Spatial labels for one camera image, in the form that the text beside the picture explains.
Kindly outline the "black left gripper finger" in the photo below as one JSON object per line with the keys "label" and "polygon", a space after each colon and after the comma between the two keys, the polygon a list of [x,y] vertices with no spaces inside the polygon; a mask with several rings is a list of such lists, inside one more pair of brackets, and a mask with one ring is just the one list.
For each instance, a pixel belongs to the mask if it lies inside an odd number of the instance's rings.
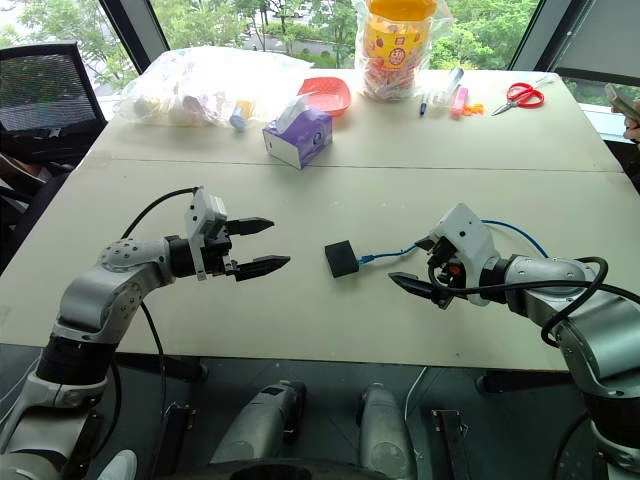
{"label": "black left gripper finger", "polygon": [[233,235],[253,235],[274,226],[274,222],[262,217],[249,217],[227,222],[227,233]]}
{"label": "black left gripper finger", "polygon": [[284,267],[290,260],[289,256],[282,255],[256,258],[251,262],[237,264],[234,277],[238,282],[262,277]]}

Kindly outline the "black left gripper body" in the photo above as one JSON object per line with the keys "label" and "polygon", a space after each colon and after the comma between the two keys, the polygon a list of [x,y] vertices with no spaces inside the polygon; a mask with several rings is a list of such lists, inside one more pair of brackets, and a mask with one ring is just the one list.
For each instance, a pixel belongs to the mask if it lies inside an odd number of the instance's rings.
{"label": "black left gripper body", "polygon": [[212,276],[236,276],[239,272],[238,263],[230,257],[232,249],[231,237],[239,235],[239,222],[227,222],[218,233],[209,235],[204,240],[202,257],[205,272]]}

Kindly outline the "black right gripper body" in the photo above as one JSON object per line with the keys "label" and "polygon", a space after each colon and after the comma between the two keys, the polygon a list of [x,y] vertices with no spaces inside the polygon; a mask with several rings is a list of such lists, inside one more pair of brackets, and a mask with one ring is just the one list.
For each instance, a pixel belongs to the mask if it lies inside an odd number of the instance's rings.
{"label": "black right gripper body", "polygon": [[438,291],[438,300],[432,301],[440,309],[447,309],[454,298],[467,299],[466,294],[454,294],[449,289],[466,288],[466,270],[461,260],[456,258],[456,247],[446,238],[439,239],[438,245],[427,260],[429,283]]}

